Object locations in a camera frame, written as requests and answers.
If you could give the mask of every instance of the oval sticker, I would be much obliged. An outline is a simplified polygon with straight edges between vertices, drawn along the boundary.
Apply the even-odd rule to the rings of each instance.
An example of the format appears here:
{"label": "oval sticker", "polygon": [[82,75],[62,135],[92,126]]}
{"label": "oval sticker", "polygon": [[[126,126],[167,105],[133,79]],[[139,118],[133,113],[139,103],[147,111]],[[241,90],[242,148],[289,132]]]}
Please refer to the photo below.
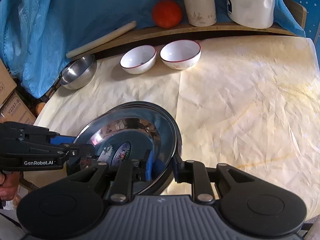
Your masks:
{"label": "oval sticker", "polygon": [[122,144],[119,149],[116,151],[115,156],[111,161],[111,166],[120,166],[121,162],[129,158],[131,151],[131,145],[129,142]]}

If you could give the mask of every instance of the wrinkled paper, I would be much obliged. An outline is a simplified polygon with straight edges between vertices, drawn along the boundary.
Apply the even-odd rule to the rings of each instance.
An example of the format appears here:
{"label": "wrinkled paper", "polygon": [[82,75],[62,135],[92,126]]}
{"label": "wrinkled paper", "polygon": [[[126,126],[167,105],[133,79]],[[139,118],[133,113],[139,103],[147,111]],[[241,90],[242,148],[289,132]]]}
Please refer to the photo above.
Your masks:
{"label": "wrinkled paper", "polygon": [[[307,219],[319,215],[320,74],[312,41],[246,36],[200,44],[199,62],[184,71],[158,56],[142,75],[123,71],[122,55],[99,60],[93,80],[76,91],[60,87],[35,125],[76,136],[119,104],[152,102],[176,119],[184,160],[228,163],[296,193]],[[25,172],[39,187],[64,176],[65,170]],[[175,182],[164,192],[184,193],[191,193],[190,185]]]}

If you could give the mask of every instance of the red rim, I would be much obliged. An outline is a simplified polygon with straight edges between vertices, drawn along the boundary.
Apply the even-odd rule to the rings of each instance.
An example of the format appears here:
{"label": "red rim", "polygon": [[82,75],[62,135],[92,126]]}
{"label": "red rim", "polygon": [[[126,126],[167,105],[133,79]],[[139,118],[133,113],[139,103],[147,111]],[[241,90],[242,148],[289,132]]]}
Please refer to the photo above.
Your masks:
{"label": "red rim", "polygon": [[165,62],[172,62],[172,63],[183,62],[183,61],[187,61],[187,60],[189,60],[189,59],[192,59],[192,58],[196,57],[196,56],[201,52],[201,45],[200,45],[198,42],[196,42],[196,41],[193,41],[193,42],[195,42],[196,44],[199,45],[199,51],[198,51],[197,54],[195,54],[194,56],[192,56],[192,57],[190,57],[190,58],[187,58],[187,59],[184,59],[184,60],[177,60],[177,61],[165,60],[165,59],[163,59],[163,58],[161,57],[161,51],[164,49],[165,46],[161,49],[161,51],[160,51],[160,53],[159,53],[159,56],[160,56],[160,58],[161,58],[163,61],[165,61]]}
{"label": "red rim", "polygon": [[[154,53],[153,56],[149,59],[149,60],[151,60],[151,59],[155,56],[155,54],[157,54],[157,50],[156,50],[156,48],[155,48],[154,46],[151,46],[151,45],[141,45],[141,46],[135,47],[135,48],[133,48],[133,49],[136,49],[136,48],[139,48],[139,47],[144,47],[144,46],[153,47],[153,49],[155,50],[155,53]],[[124,66],[121,65],[121,63],[120,63],[120,65],[121,65],[122,68],[131,69],[131,68],[140,67],[140,66],[144,65],[145,63],[140,64],[140,65],[137,65],[137,66],[134,66],[134,67],[124,67]]]}

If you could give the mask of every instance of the white bottle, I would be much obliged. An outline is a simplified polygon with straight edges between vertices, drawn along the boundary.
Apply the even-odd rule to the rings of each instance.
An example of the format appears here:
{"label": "white bottle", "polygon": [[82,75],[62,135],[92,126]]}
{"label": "white bottle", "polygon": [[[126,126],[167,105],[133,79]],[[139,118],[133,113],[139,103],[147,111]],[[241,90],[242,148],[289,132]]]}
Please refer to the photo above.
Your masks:
{"label": "white bottle", "polygon": [[275,0],[227,0],[230,19],[255,29],[271,27],[274,8]]}
{"label": "white bottle", "polygon": [[183,0],[188,22],[193,26],[210,26],[217,22],[214,0]]}

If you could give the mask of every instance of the orange ball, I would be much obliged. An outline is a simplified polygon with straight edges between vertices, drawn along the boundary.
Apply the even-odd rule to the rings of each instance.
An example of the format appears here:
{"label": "orange ball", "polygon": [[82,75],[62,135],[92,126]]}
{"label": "orange ball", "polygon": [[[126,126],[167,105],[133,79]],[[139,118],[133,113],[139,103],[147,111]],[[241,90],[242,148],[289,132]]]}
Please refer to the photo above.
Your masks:
{"label": "orange ball", "polygon": [[151,16],[156,25],[162,28],[171,28],[182,20],[182,9],[172,0],[161,0],[153,7]]}

